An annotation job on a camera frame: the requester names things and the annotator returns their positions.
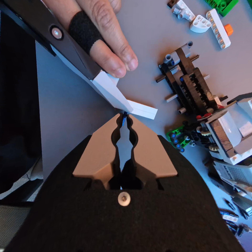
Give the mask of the long white lego beam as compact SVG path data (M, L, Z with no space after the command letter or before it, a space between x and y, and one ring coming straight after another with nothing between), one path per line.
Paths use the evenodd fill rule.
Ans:
M224 29L224 25L220 20L220 17L216 9L212 9L206 13L206 19L211 22L211 29L214 33L214 36L221 49L228 48L231 45L229 36Z

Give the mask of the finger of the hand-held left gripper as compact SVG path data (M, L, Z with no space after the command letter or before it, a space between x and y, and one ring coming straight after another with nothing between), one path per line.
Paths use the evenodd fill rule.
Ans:
M114 80L118 81L119 79L114 78L110 74L107 74L105 71L101 70L93 80L89 80L55 47L51 45L51 48L69 69L90 84L95 90L97 90L98 93L100 93L114 108L121 109L129 113L133 112L133 107L114 83Z
M146 105L134 102L134 101L130 101L130 100L127 100L127 101L130 104L130 106L133 108L133 111L130 112L131 114L138 115L138 116L145 117L152 120L155 119L158 109L155 109L153 107L146 106Z

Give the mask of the white lego vehicle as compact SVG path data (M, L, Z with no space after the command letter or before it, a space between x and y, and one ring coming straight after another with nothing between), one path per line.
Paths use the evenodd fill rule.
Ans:
M251 93L239 95L224 108L201 120L196 131L214 158L237 165L251 156L251 99Z

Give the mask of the pile of small lego pieces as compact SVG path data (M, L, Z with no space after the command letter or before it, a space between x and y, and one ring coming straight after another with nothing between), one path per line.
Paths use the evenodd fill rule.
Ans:
M223 198L223 201L228 206L228 209L219 208L219 212L232 234L236 238L242 237L244 233L251 234L251 227L245 223L239 222L240 216L242 216L245 220L248 219L248 215L243 211L243 209L238 206L235 207L234 204L226 198Z

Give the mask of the black lego technic assembly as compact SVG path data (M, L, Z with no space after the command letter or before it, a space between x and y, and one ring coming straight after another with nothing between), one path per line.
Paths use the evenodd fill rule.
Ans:
M193 61L199 58L199 55L190 58L192 46L193 42L189 41L165 56L159 64L161 75L156 79L156 83L166 80L173 92L173 96L166 102L177 99L181 106L179 114L205 118L224 106L221 98L211 93L206 77L193 65Z

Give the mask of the green lego plate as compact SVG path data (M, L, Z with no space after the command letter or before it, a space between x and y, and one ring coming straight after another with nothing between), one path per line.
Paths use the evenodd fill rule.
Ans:
M232 8L238 3L238 0L204 0L210 7L216 9L217 13L225 17Z

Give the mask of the white rounded lego piece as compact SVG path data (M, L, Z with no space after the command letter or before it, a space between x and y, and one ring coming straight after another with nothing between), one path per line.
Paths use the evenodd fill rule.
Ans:
M204 33L211 27L211 22L202 15L197 15L190 25L190 30L195 33Z

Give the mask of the green lego beam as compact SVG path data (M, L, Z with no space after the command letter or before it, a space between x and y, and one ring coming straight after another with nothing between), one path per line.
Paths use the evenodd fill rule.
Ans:
M185 133L184 126L180 126L166 133L168 142L180 153L185 152L185 147L190 143L190 138Z

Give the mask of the person's left hand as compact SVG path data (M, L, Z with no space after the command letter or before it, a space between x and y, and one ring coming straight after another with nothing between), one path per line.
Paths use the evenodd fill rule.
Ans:
M138 66L116 14L121 1L44 0L79 46L107 73L122 78Z

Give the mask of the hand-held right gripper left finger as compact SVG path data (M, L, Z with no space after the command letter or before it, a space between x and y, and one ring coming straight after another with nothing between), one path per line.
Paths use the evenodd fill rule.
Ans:
M110 181L121 174L117 146L120 128L121 113L92 134L73 171L74 177L100 180L105 189L111 188Z

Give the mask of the lego instruction booklet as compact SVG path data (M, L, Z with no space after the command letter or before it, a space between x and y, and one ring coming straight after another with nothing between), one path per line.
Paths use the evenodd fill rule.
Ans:
M247 217L252 214L252 174L250 165L232 165L214 159L213 166L220 177L224 191L232 198L233 204Z

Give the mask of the person's dark sweater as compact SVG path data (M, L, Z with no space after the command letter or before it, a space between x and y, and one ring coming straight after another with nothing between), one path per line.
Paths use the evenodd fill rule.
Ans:
M1 12L0 193L42 156L35 40Z

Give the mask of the white lego connector piece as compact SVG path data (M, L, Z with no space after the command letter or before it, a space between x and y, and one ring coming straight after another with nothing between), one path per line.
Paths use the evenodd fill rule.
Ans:
M189 22L194 21L196 16L189 9L183 0L179 0L172 8L173 14L177 16L178 19L185 19Z

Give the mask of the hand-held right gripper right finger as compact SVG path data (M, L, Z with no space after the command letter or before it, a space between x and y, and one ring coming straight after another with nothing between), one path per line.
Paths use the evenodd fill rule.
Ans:
M164 189L160 179L178 173L158 135L132 115L127 115L131 158L126 162L126 189Z

